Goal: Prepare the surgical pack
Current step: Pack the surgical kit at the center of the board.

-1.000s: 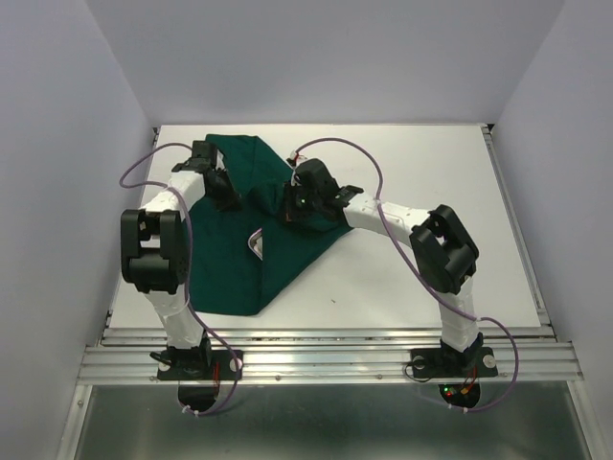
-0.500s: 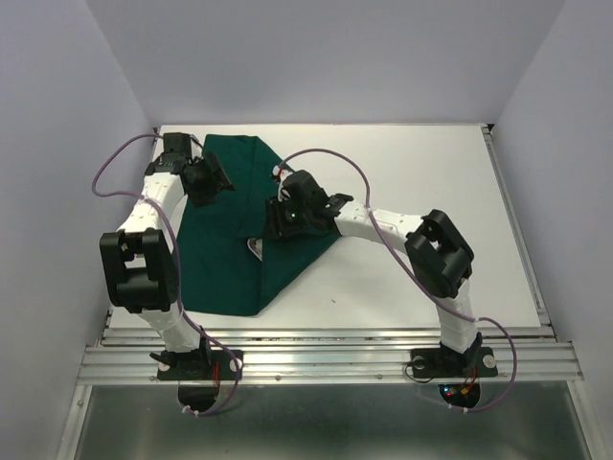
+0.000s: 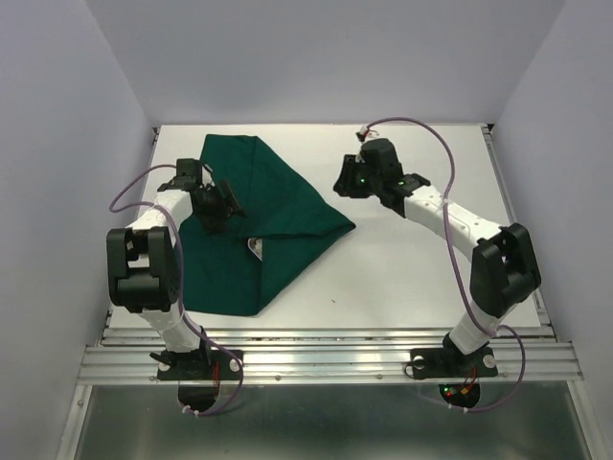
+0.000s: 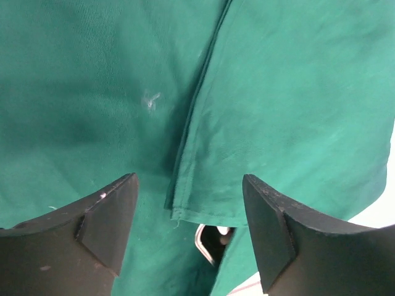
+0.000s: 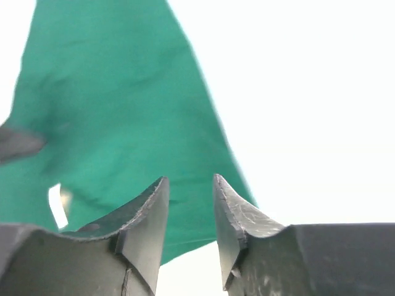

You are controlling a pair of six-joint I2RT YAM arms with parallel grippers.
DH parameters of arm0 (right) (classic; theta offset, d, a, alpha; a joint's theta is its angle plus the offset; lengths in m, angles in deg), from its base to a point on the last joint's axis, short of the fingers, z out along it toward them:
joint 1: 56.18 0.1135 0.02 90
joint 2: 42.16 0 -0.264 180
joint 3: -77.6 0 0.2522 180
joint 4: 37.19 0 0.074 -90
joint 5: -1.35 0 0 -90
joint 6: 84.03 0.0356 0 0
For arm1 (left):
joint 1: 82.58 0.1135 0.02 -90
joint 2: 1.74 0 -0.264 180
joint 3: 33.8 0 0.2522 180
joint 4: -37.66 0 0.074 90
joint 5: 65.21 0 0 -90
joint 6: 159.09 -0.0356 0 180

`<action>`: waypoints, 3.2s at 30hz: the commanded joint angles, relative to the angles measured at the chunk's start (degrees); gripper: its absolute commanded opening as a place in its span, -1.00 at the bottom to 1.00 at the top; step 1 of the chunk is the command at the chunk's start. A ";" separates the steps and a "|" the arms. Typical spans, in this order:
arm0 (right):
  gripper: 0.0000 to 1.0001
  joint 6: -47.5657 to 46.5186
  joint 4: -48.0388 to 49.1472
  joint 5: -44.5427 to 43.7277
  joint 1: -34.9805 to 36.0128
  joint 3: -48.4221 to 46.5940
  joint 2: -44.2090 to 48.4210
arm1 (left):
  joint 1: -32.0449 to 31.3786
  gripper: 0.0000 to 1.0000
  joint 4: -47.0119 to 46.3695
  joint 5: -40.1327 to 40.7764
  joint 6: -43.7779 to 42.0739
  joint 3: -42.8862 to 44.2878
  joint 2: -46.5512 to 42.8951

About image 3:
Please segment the stainless steel tray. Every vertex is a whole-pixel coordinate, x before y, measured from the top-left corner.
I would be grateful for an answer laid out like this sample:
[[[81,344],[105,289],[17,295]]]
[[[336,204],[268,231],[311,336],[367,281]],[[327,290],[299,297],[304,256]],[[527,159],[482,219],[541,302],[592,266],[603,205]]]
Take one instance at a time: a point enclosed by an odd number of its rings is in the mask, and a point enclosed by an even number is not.
[[[263,260],[263,240],[261,238],[249,238],[247,246],[259,261]]]

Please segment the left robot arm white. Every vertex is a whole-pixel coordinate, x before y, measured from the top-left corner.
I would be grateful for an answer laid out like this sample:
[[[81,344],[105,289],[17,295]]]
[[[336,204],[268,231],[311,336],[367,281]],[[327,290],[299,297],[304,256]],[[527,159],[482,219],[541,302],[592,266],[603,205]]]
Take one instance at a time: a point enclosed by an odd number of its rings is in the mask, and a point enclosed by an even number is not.
[[[128,185],[161,169],[174,176],[159,185],[152,200],[121,205],[121,191],[109,211],[142,213],[129,225],[106,235],[107,283],[113,305],[143,318],[158,332],[165,351],[154,358],[171,368],[180,364],[191,377],[206,376],[213,366],[210,339],[186,312],[183,301],[184,249],[179,227],[194,218],[207,234],[219,234],[227,220],[245,216],[229,183],[217,183],[211,168],[193,158],[156,165]]]

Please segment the green surgical drape cloth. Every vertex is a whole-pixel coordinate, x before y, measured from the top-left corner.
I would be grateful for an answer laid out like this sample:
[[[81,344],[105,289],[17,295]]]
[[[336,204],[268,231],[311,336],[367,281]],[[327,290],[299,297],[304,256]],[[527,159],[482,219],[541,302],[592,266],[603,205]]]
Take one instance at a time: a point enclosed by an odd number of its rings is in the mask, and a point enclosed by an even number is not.
[[[215,235],[195,218],[181,224],[188,311],[257,315],[355,227],[257,136],[209,134],[200,158],[229,182],[246,217]],[[249,238],[263,240],[262,261]]]

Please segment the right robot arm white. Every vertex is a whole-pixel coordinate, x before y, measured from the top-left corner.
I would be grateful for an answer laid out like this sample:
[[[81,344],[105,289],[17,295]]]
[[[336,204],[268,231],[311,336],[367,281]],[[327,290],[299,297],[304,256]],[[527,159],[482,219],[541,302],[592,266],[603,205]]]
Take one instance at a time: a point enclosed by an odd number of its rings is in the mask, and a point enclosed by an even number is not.
[[[441,363],[461,374],[475,362],[503,319],[541,285],[531,235],[478,217],[451,202],[417,173],[404,172],[386,138],[362,139],[357,154],[343,158],[333,190],[342,197],[375,196],[382,206],[445,240],[470,263],[468,310],[443,340]]]

